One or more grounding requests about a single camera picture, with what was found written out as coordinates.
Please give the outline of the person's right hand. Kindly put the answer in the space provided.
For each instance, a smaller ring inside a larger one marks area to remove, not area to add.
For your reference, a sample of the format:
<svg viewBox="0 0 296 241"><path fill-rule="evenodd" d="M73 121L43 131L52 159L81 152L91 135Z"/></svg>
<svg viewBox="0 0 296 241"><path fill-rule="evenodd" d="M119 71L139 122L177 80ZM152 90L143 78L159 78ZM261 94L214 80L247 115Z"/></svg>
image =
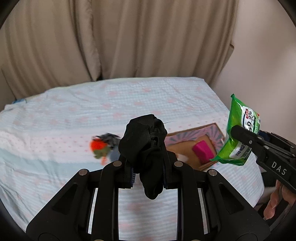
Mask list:
<svg viewBox="0 0 296 241"><path fill-rule="evenodd" d="M271 219L275 214L275 208L280 202L280 192L285 201L290 205L295 203L295 194L292 193L287 187L283 186L281 182L276 181L275 190L270 196L270 200L265 208L263 215L265 219Z"/></svg>

